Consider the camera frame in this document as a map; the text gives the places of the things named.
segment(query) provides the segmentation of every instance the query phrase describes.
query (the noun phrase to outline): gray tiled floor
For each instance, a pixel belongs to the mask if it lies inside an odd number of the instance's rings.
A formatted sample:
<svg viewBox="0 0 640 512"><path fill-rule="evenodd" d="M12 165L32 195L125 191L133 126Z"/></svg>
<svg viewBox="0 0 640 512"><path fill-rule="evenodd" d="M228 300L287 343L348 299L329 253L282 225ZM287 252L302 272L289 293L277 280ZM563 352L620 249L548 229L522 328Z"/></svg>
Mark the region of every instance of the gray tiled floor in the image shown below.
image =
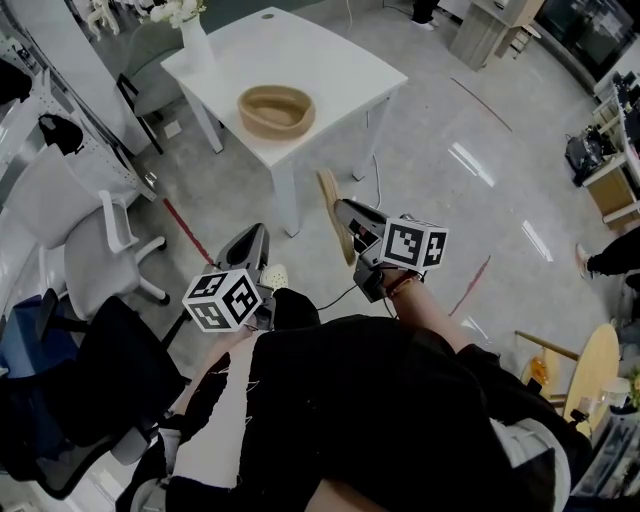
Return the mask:
<svg viewBox="0 0 640 512"><path fill-rule="evenodd" d="M344 35L346 22L327 28ZM605 292L616 285L611 280L584 282L573 260L576 241L601 249L613 238L587 192L571 184L563 156L565 134L588 123L593 101L536 43L518 60L506 57L479 73L470 71L447 50L456 30L457 25L442 19L440 29L426 33L388 9L354 19L348 38L409 76L377 150L382 210L390 215L409 211L450 228L445 265L426 279L447 310L491 256L455 315L479 326L490 347L503 352L514 348L512 333L518 328L580 351L594 328L608 320ZM292 288L321 306L351 286L351 272L341 260L313 171L329 167L345 195L377 202L373 165L362 182L350 177L366 130L364 116L336 129L298 162L302 231L293 239L280 228L268 171L242 144L225 133L225 149L215 155L184 102L168 109L163 124L173 119L182 133L161 139L163 156L148 148L138 165L158 176L161 194L212 255L241 229L262 221L272 235L271 261L287 266ZM473 163L461 162L461 154L472 155ZM172 304L159 308L131 299L162 334L179 314L187 283L204 261L160 201L140 200L131 217L142 239L163 234L169 242L168 251L151 255L142 271L172 294ZM532 243L536 237L548 248L548 257ZM370 305L354 290L322 317L354 313L386 314L380 303ZM477 335L484 340L482 333ZM190 325L180 333L172 355L190 374L210 343ZM526 342L517 348L520 359L533 353Z"/></svg>

